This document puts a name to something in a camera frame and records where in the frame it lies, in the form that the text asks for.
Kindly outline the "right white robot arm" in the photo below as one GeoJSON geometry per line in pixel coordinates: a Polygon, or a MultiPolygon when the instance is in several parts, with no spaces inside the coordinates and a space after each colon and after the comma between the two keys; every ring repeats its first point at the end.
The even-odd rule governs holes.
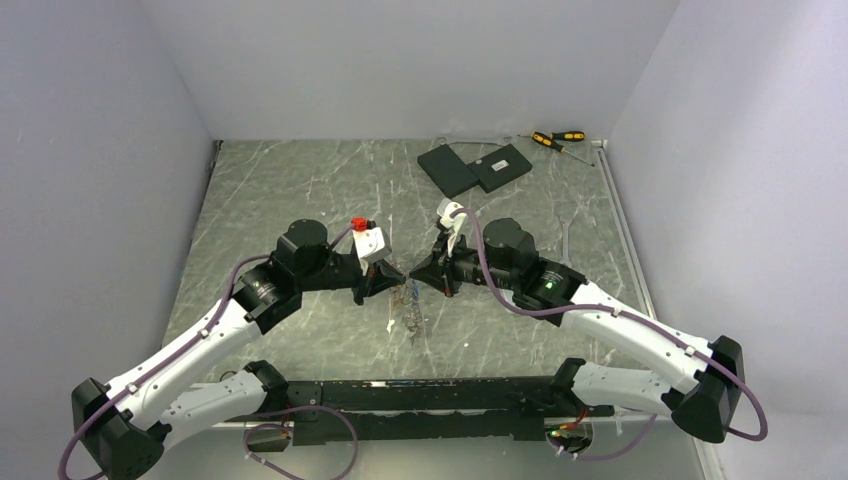
{"type": "Polygon", "coordinates": [[[714,341],[689,335],[641,315],[571,267],[549,260],[534,237],[511,218],[487,224],[478,248],[443,219],[430,254],[413,279],[445,296],[462,284],[509,293],[510,311],[575,329],[612,345],[641,369],[605,367],[567,359],[551,385],[557,411],[617,406],[668,416],[685,433],[722,443],[733,433],[732,418],[744,394],[741,345],[727,336],[714,341]]]}

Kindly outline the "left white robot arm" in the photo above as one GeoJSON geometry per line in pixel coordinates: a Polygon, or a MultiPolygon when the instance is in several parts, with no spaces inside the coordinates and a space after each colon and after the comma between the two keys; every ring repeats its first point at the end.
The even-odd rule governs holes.
{"type": "Polygon", "coordinates": [[[71,395],[72,444],[85,447],[102,477],[137,479],[168,449],[212,425],[279,417],[289,404],[289,385],[266,361],[204,388],[196,382],[297,312],[307,292],[350,289],[362,304],[403,284],[403,273],[388,262],[384,230],[358,217],[345,232],[353,243],[341,254],[321,222],[293,222],[272,252],[238,263],[222,297],[175,340],[107,382],[80,383],[71,395]]]}

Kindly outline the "metal keyring with keys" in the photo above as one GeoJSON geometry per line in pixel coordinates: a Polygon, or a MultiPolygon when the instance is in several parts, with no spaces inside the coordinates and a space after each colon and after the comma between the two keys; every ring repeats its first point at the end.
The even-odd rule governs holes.
{"type": "Polygon", "coordinates": [[[389,317],[387,332],[400,331],[406,334],[408,342],[414,346],[424,333],[425,319],[420,307],[420,297],[413,298],[407,278],[403,285],[389,289],[389,317]]]}

